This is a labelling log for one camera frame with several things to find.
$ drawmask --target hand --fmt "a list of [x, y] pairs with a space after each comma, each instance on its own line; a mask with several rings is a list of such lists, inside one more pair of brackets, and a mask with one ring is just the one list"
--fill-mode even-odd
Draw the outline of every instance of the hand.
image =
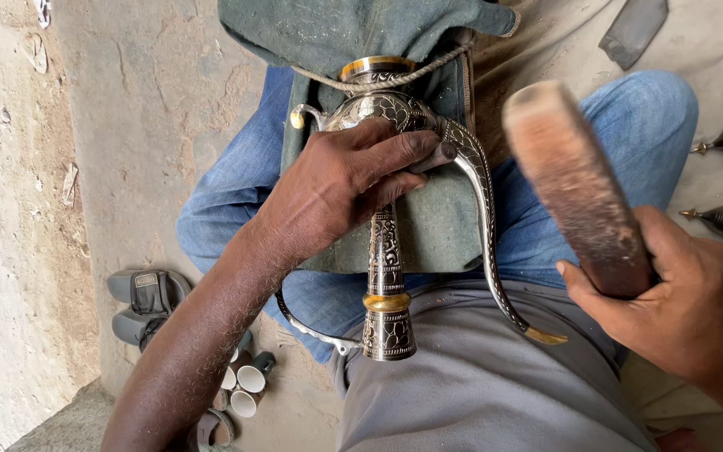
[[427, 130], [397, 134], [384, 118], [313, 134], [251, 221], [261, 230], [264, 251], [297, 265], [327, 248], [385, 204], [425, 185], [426, 175], [397, 171], [439, 143]]
[[689, 236], [657, 208], [634, 213], [663, 281], [635, 300], [615, 300], [559, 261], [569, 296], [610, 337], [666, 372], [703, 387], [723, 381], [723, 244]]

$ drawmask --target ceramic cup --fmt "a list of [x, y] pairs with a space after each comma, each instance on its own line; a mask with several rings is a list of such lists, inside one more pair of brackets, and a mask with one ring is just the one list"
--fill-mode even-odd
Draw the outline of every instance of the ceramic cup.
[[231, 356], [231, 363], [236, 361], [238, 359], [239, 353], [247, 348], [248, 345], [250, 345], [250, 342], [253, 340], [253, 335], [250, 334], [250, 330], [247, 330], [242, 334], [242, 338], [238, 341], [238, 345], [236, 345], [236, 350], [233, 351], [233, 355]]
[[226, 391], [233, 390], [236, 386], [236, 382], [238, 381], [236, 379], [236, 372], [238, 372], [238, 370], [243, 366], [249, 365], [252, 361], [252, 355], [250, 355], [247, 350], [242, 350], [242, 352], [239, 353], [238, 358], [227, 365], [225, 378], [222, 380], [222, 389], [225, 389]]
[[238, 384], [249, 393], [260, 393], [267, 386], [267, 375], [275, 367], [275, 355], [261, 352], [236, 372]]
[[260, 393], [249, 393], [240, 386], [231, 394], [231, 407], [241, 417], [253, 417], [259, 409], [261, 398], [267, 393], [264, 388]]

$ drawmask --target brass tip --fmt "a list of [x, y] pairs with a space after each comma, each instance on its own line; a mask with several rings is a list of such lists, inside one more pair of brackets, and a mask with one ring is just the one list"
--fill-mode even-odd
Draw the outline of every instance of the brass tip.
[[690, 210], [681, 210], [679, 211], [679, 214], [684, 216], [688, 220], [693, 220], [697, 216], [697, 209], [693, 208]]
[[698, 145], [697, 147], [691, 149], [691, 152], [692, 152], [692, 153], [693, 153], [693, 152], [696, 152], [696, 153], [698, 153], [698, 154], [705, 155], [705, 154], [708, 153], [708, 149], [710, 149], [710, 148], [708, 147], [708, 145], [706, 145], [705, 143], [699, 143], [699, 145]]
[[534, 340], [539, 340], [543, 344], [548, 345], [559, 345], [568, 342], [568, 336], [546, 333], [543, 330], [538, 330], [534, 326], [530, 326], [524, 334]]
[[303, 125], [305, 124], [305, 120], [303, 119], [303, 115], [292, 111], [289, 113], [289, 123], [292, 124], [292, 127], [294, 128], [303, 128]]

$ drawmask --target gray shirt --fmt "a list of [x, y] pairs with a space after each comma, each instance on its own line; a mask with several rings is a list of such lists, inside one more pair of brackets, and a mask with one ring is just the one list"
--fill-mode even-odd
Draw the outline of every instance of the gray shirt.
[[337, 449], [657, 450], [618, 383], [625, 349], [564, 290], [505, 288], [531, 324], [569, 341], [548, 346], [520, 334], [484, 282], [423, 288], [410, 307], [414, 356], [376, 362], [335, 352], [329, 361], [346, 396]]

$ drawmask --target wooden handle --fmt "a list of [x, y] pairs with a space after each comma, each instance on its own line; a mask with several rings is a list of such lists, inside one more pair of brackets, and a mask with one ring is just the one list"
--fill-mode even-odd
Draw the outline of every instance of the wooden handle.
[[637, 221], [568, 90], [556, 81], [525, 87], [507, 99], [503, 122], [521, 172], [596, 289], [623, 299], [649, 290], [654, 272]]

